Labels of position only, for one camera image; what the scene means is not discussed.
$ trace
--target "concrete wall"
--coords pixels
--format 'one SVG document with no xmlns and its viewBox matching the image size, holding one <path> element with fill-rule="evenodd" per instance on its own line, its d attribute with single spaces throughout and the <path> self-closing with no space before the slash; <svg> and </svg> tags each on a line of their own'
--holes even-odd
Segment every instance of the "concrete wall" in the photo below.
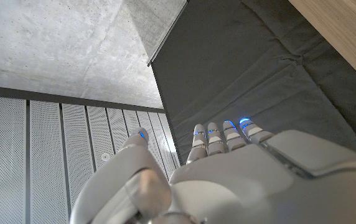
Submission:
<svg viewBox="0 0 356 224">
<path fill-rule="evenodd" d="M 0 0 L 0 87 L 162 108 L 147 67 L 185 0 Z"/>
</svg>

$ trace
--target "perforated metal panel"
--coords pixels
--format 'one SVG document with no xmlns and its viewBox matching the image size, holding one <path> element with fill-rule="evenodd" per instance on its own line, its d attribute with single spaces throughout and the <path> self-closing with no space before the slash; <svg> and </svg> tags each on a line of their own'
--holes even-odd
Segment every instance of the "perforated metal panel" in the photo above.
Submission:
<svg viewBox="0 0 356 224">
<path fill-rule="evenodd" d="M 26 101 L 0 98 L 0 223 L 25 223 Z"/>
<path fill-rule="evenodd" d="M 175 165 L 176 165 L 176 167 L 180 167 L 177 149 L 174 144 L 174 141 L 172 140 L 172 134 L 171 134 L 170 126 L 168 125 L 167 116 L 166 116 L 166 114 L 159 113 L 159 118 L 161 121 L 161 126 L 163 127 L 164 134 L 166 134 L 168 147 L 171 151 Z"/>
<path fill-rule="evenodd" d="M 92 148 L 96 169 L 99 169 L 113 153 L 108 118 L 104 108 L 87 106 L 91 130 Z"/>
<path fill-rule="evenodd" d="M 159 116 L 157 113 L 149 113 L 149 117 L 151 119 L 152 127 L 154 130 L 154 135 L 156 137 L 157 143 L 159 145 L 161 158 L 166 167 L 166 172 L 168 179 L 170 179 L 172 173 L 175 171 L 176 167 L 174 165 L 174 161 L 172 160 L 172 155 L 170 149 L 167 145 L 167 140 L 164 137 L 163 129 L 161 127 L 161 123 L 159 120 Z"/>
<path fill-rule="evenodd" d="M 84 106 L 62 104 L 67 174 L 72 208 L 85 182 L 94 172 Z"/>
<path fill-rule="evenodd" d="M 123 112 L 120 109 L 108 108 L 108 116 L 111 129 L 111 137 L 115 144 L 116 153 L 121 149 L 128 138 L 126 124 L 123 118 Z"/>
<path fill-rule="evenodd" d="M 30 222 L 68 223 L 58 103 L 30 102 Z"/>
<path fill-rule="evenodd" d="M 139 128 L 138 118 L 136 117 L 135 111 L 123 110 L 123 114 L 126 119 L 128 133 L 131 135 L 135 129 Z"/>
<path fill-rule="evenodd" d="M 151 120 L 149 119 L 148 112 L 137 111 L 139 123 L 142 128 L 144 128 L 149 135 L 149 143 L 148 149 L 153 155 L 153 158 L 156 160 L 157 164 L 159 165 L 160 169 L 163 171 L 164 175 L 167 177 L 166 170 L 164 168 L 163 161 L 161 160 L 160 150 L 157 146 L 156 138 L 153 133 L 153 128 L 151 124 Z"/>
</svg>

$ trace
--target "blue led light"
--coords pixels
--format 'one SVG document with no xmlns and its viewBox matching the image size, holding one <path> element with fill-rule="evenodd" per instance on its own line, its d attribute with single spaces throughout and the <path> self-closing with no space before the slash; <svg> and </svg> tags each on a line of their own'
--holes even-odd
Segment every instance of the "blue led light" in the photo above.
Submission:
<svg viewBox="0 0 356 224">
<path fill-rule="evenodd" d="M 249 120 L 250 120 L 250 119 L 248 119 L 248 118 L 243 118 L 243 119 L 240 120 L 239 124 L 242 124 L 243 122 L 249 121 Z"/>
<path fill-rule="evenodd" d="M 244 124 L 241 128 L 243 129 L 243 128 L 245 128 L 245 127 L 251 125 L 251 124 L 253 124 L 253 123 Z"/>
</svg>

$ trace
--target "white robotic arm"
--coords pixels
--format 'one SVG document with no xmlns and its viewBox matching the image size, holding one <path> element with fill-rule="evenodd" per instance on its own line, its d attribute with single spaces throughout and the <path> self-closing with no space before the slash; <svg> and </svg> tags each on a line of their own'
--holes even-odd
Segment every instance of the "white robotic arm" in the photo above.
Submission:
<svg viewBox="0 0 356 224">
<path fill-rule="evenodd" d="M 215 123 L 196 125 L 169 182 L 136 130 L 84 186 L 70 223 L 356 223 L 355 152 L 247 118 L 239 127 L 245 138 L 224 122 L 225 153 Z"/>
</svg>

